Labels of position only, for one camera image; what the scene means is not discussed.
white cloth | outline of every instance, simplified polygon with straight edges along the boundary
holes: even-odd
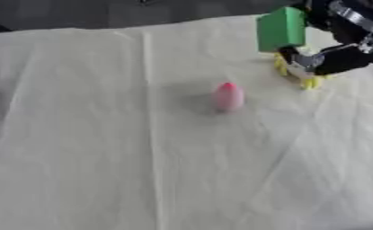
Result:
[[[0,34],[0,230],[373,229],[373,70],[304,92],[255,42],[252,16]],[[227,80],[247,104],[217,114]]]

green block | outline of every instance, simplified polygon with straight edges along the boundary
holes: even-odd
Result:
[[[276,52],[285,46],[304,46],[305,14],[292,7],[284,7],[257,19],[259,51]]]

dark floor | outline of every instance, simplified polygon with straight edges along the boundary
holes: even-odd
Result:
[[[13,30],[122,28],[265,13],[295,0],[0,0],[0,23]]]

pink ball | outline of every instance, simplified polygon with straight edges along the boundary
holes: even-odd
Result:
[[[234,111],[244,105],[244,90],[232,83],[225,83],[214,92],[214,103],[221,111]]]

table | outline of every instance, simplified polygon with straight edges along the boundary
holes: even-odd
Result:
[[[0,34],[0,230],[373,229],[373,69],[302,91],[254,18]]]

